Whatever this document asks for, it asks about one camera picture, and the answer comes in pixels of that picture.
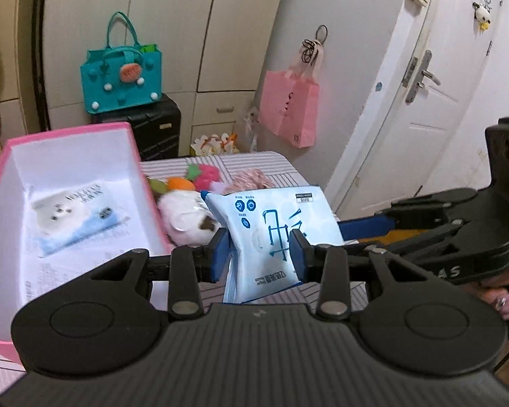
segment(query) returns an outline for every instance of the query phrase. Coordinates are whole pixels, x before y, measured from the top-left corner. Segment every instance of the door lock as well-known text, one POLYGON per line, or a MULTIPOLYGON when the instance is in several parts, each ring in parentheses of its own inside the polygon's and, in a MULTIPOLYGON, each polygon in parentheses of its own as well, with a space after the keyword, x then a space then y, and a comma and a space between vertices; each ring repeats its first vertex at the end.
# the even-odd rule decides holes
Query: door lock
POLYGON ((439 78, 437 78, 432 72, 429 72, 427 70, 431 60, 432 51, 428 49, 425 52, 424 57, 422 58, 421 64, 418 68, 418 73, 415 77, 415 80, 413 82, 413 85, 411 86, 409 93, 407 94, 406 104, 411 104, 415 100, 418 89, 423 89, 425 87, 425 84, 422 82, 422 80, 425 77, 432 80, 434 84, 441 85, 441 81, 439 80, 439 78))

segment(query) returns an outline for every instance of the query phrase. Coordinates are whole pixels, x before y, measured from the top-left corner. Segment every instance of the panda plush keychain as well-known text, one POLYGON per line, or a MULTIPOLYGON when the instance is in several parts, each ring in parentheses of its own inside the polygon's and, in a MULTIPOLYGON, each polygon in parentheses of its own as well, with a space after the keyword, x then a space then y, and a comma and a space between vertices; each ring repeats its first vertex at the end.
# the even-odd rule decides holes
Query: panda plush keychain
POLYGON ((479 21, 479 29, 484 32, 490 27, 490 12, 478 3, 473 3, 473 8, 475 9, 475 19, 479 21))

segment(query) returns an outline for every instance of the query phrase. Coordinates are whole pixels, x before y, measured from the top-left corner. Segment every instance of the black suitcase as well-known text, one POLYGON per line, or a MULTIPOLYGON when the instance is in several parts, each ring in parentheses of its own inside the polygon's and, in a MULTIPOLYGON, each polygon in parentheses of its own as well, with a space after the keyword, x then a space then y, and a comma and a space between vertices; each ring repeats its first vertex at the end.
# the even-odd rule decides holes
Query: black suitcase
POLYGON ((181 111, 164 94, 152 104, 91 117, 92 123, 129 122, 142 160, 171 159, 179 154, 181 111))

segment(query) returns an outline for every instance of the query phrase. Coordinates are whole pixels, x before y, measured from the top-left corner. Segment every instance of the wall hook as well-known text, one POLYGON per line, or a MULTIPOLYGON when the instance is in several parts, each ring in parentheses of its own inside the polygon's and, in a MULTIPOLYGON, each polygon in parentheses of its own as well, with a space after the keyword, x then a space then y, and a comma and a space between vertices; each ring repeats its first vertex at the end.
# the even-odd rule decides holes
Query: wall hook
POLYGON ((317 28, 317 31, 315 32, 315 39, 321 43, 322 45, 324 45, 324 43, 326 43, 326 38, 328 38, 328 28, 326 27, 326 25, 324 24, 321 24, 318 28, 317 28), (321 33, 324 31, 324 37, 319 37, 321 35, 321 33))

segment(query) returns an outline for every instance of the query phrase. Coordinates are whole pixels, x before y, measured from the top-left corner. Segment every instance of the white door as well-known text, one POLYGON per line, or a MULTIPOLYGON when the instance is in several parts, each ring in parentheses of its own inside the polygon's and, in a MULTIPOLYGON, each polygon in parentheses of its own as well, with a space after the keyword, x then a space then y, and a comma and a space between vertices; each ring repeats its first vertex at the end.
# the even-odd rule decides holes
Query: white door
POLYGON ((163 92, 196 91, 211 1, 132 0, 139 40, 162 51, 163 92))
POLYGON ((199 92, 257 89, 280 1, 213 1, 199 92))
POLYGON ((472 7, 473 2, 482 0, 438 0, 436 7, 430 6, 430 11, 436 10, 435 19, 424 48, 415 56, 420 62, 426 50, 432 51, 428 70, 441 85, 425 77, 425 88, 419 89, 411 104, 405 99, 414 78, 407 89, 400 91, 338 209, 341 218, 371 215, 420 190, 462 120, 480 80, 499 1, 492 0, 491 28, 484 32, 479 30, 472 7))
MULTIPOLYGON (((107 23, 115 11, 128 11, 129 0, 45 0, 43 71, 47 105, 83 102, 79 66, 87 49, 105 47, 107 23)), ((124 44, 124 24, 115 24, 113 44, 124 44)), ((49 113, 52 125, 61 122, 49 113)))

